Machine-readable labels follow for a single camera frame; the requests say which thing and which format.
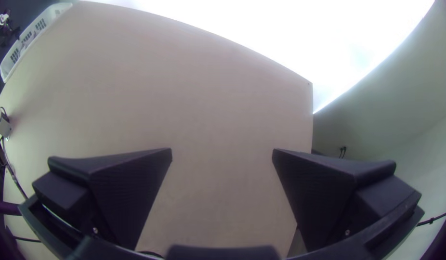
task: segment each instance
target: white plastic basket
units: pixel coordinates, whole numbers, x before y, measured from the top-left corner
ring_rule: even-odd
[[[3,82],[7,82],[19,64],[19,60],[32,43],[60,15],[72,7],[72,3],[57,3],[45,9],[32,23],[21,32],[17,40],[5,55],[0,64],[0,74]]]

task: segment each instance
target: black cable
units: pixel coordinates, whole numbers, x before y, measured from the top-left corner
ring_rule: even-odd
[[[41,243],[40,240],[36,240],[36,239],[23,238],[23,237],[18,237],[18,236],[13,236],[13,238],[17,239],[17,240],[27,241],[27,242]]]
[[[5,108],[1,106],[0,109],[2,109],[2,110],[3,110],[3,113],[5,113],[5,116],[8,117],[8,114],[6,113]]]
[[[346,153],[347,153],[347,147],[344,146],[344,147],[343,147],[343,155],[342,155],[342,159],[343,159],[343,157],[345,156]]]
[[[21,192],[22,196],[25,199],[29,199],[29,197],[27,197],[26,193],[24,192],[24,190],[22,189],[21,185],[19,184],[17,178],[16,178],[16,174],[13,171],[13,168],[10,165],[10,161],[8,160],[8,156],[6,155],[6,149],[5,149],[5,139],[3,138],[3,136],[0,138],[1,140],[1,147],[3,148],[3,155],[4,155],[4,159],[5,159],[5,167],[8,168],[8,171],[11,174],[11,178],[13,179],[14,184],[16,184],[17,188],[19,189],[19,191]]]
[[[443,214],[441,214],[441,215],[438,216],[438,217],[430,218],[430,219],[427,220],[427,221],[419,222],[419,223],[416,225],[416,227],[419,227],[419,226],[422,226],[422,225],[426,225],[426,224],[430,224],[430,225],[432,225],[433,222],[434,222],[435,220],[438,220],[438,219],[440,219],[440,218],[442,218],[442,217],[444,217],[444,216],[446,216],[446,212],[443,213]]]

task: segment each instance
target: beige wooden surface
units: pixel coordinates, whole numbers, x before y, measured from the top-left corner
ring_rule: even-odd
[[[22,57],[0,103],[28,195],[49,156],[171,147],[137,250],[273,245],[287,255],[296,222],[271,153],[310,151],[312,87],[268,58],[171,19],[81,2]],[[8,175],[4,198],[23,201]],[[22,218],[6,222],[35,237]],[[19,245],[29,259],[53,257]]]

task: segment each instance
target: table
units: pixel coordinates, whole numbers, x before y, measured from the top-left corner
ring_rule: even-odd
[[[28,196],[49,156],[171,147],[137,250],[273,245],[287,255],[296,222],[271,154],[310,151],[309,81],[212,33],[92,2],[75,4],[21,59],[0,103]],[[5,201],[23,202],[8,174],[4,185]],[[6,223],[35,237],[20,217]],[[29,259],[54,258],[43,245],[19,245]]]

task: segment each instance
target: white wall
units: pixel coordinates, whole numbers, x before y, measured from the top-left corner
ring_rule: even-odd
[[[431,129],[375,159],[396,161],[396,176],[422,193],[422,220],[446,212],[446,117]],[[432,243],[445,218],[416,227],[388,259],[419,259]]]

